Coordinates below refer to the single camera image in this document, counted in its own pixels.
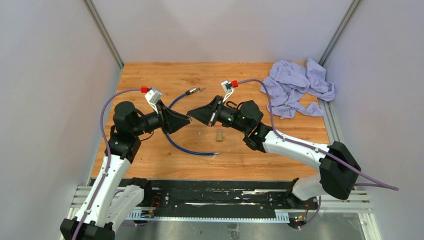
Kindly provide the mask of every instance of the crumpled towel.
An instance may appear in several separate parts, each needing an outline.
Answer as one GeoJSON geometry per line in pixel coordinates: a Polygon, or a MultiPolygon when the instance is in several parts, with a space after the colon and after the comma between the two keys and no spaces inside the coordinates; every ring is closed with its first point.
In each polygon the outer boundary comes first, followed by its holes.
{"type": "Polygon", "coordinates": [[[316,102],[304,107],[299,100],[305,93],[327,102],[334,100],[334,83],[325,78],[326,69],[311,58],[307,59],[306,66],[284,60],[274,63],[269,76],[263,80],[271,95],[272,113],[287,119],[292,119],[296,111],[313,117],[323,116],[325,112],[316,102]]]}

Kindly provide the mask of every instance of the white wall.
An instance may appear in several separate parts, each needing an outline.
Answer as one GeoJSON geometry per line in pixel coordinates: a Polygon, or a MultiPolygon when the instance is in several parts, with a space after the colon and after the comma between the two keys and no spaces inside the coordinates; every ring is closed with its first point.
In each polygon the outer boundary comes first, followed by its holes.
{"type": "Polygon", "coordinates": [[[1,2],[2,240],[59,239],[119,74],[82,1],[1,2]]]}
{"type": "Polygon", "coordinates": [[[93,0],[124,62],[319,61],[352,0],[93,0]]]}
{"type": "Polygon", "coordinates": [[[331,103],[362,170],[384,240],[423,239],[424,1],[367,0],[330,56],[331,103]]]}

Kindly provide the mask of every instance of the wooden tabletop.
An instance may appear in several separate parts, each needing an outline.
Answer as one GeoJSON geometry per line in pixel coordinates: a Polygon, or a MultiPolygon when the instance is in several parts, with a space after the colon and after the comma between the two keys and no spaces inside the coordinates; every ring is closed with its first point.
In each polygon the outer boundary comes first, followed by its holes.
{"type": "MultiPolygon", "coordinates": [[[[157,87],[162,92],[162,101],[169,106],[171,102],[193,87],[206,88],[186,96],[175,104],[173,110],[186,114],[188,110],[210,103],[216,95],[225,95],[221,82],[226,79],[260,79],[268,76],[272,63],[240,62],[170,62],[170,63],[126,63],[117,91],[141,86],[157,87]]],[[[271,124],[267,111],[267,97],[259,91],[257,82],[248,82],[235,89],[228,99],[235,103],[254,100],[263,112],[262,122],[271,124]]],[[[118,96],[117,103],[131,101],[143,113],[153,109],[147,104],[144,94],[129,92],[118,96]]],[[[300,100],[304,106],[317,102],[317,98],[306,94],[300,100]]],[[[107,136],[113,114],[110,114],[105,127],[107,136]]],[[[322,117],[305,116],[297,113],[293,119],[280,119],[274,116],[276,128],[285,134],[303,140],[328,144],[329,139],[322,117]]],[[[197,156],[182,152],[173,147],[160,129],[141,147],[125,178],[160,179],[211,179],[211,180],[292,180],[308,177],[316,173],[311,167],[288,157],[253,151],[243,142],[244,135],[232,128],[222,128],[224,139],[216,141],[219,122],[207,127],[199,121],[192,122],[171,134],[171,138],[180,146],[198,152],[221,152],[212,156],[197,156]]],[[[101,143],[94,163],[92,176],[96,177],[102,164],[106,145],[101,143]]]]}

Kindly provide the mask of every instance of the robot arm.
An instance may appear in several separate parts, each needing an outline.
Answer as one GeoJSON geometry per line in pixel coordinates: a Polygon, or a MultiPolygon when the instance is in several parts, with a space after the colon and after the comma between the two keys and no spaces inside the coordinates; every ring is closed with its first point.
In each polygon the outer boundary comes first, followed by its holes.
{"type": "Polygon", "coordinates": [[[159,128],[164,134],[172,134],[188,125],[190,120],[186,115],[168,109],[160,100],[162,93],[158,89],[153,87],[145,90],[147,92],[145,98],[152,106],[153,112],[143,114],[129,101],[116,105],[113,115],[114,125],[111,127],[108,141],[111,153],[109,168],[106,172],[108,156],[105,156],[82,207],[73,219],[65,218],[60,226],[65,240],[115,239],[115,232],[128,213],[144,199],[151,199],[148,196],[152,190],[150,181],[135,177],[111,205],[121,179],[130,168],[141,146],[138,136],[152,133],[159,128]]]}
{"type": "MultiPolygon", "coordinates": [[[[234,84],[237,83],[227,81],[222,84],[225,92],[229,93],[228,89],[236,87],[234,84]]],[[[293,180],[292,188],[287,191],[287,198],[295,196],[292,202],[300,203],[323,194],[341,200],[349,197],[358,174],[322,153],[323,151],[331,153],[360,171],[358,163],[343,143],[335,141],[332,145],[318,144],[278,132],[283,137],[281,138],[271,126],[261,122],[264,114],[253,100],[242,102],[237,107],[224,105],[225,100],[225,97],[217,95],[208,105],[190,110],[187,114],[210,127],[220,122],[223,127],[242,132],[243,141],[252,150],[287,156],[319,171],[314,176],[293,180]],[[316,146],[316,149],[293,142],[316,146]]]]}

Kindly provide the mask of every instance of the blue cable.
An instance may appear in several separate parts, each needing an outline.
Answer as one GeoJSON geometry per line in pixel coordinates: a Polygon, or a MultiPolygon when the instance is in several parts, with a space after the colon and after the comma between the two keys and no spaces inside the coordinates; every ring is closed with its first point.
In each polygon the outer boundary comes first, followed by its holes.
{"type": "MultiPolygon", "coordinates": [[[[169,105],[169,109],[171,109],[172,108],[172,106],[176,103],[176,102],[178,102],[180,99],[182,99],[182,98],[184,98],[185,96],[187,96],[187,93],[185,92],[183,95],[181,95],[181,96],[179,96],[179,97],[177,97],[170,105],[169,105]]],[[[166,138],[168,139],[168,141],[174,146],[174,147],[176,147],[177,149],[179,149],[179,150],[181,150],[181,151],[183,151],[183,152],[185,152],[185,153],[188,153],[188,154],[193,154],[193,155],[200,155],[200,156],[213,156],[213,155],[215,155],[215,154],[217,154],[217,153],[215,153],[215,152],[198,152],[198,151],[190,151],[190,150],[187,150],[187,149],[185,149],[185,148],[183,148],[183,147],[180,147],[179,145],[177,145],[171,138],[170,138],[170,136],[168,135],[168,134],[166,134],[165,135],[166,136],[166,138]]]]}

